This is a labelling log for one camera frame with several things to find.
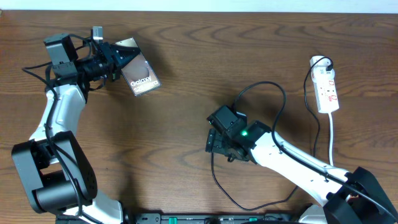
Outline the silver Galaxy smartphone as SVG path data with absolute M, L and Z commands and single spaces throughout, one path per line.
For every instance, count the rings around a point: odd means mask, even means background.
M 119 42 L 115 46 L 139 47 L 133 37 Z M 161 86 L 161 82 L 146 60 L 142 50 L 140 54 L 121 69 L 122 75 L 135 96 L 140 96 Z

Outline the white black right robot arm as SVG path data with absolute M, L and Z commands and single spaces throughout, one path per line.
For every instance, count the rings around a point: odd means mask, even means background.
M 354 172 L 322 162 L 288 143 L 260 121 L 221 106 L 209 115 L 206 151 L 228 161 L 253 162 L 271 169 L 308 193 L 319 205 L 304 213 L 304 223 L 397 223 L 397 210 L 377 181 L 363 167 Z

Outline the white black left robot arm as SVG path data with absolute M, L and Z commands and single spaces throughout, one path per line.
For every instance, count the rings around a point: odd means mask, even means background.
M 93 31 L 83 39 L 88 55 L 80 58 L 73 38 L 64 33 L 44 40 L 50 56 L 41 78 L 47 104 L 29 140 L 12 148 L 12 160 L 35 212 L 52 213 L 57 223 L 135 223 L 121 202 L 98 189 L 75 134 L 91 82 L 118 80 L 140 48 L 132 38 L 103 42 Z

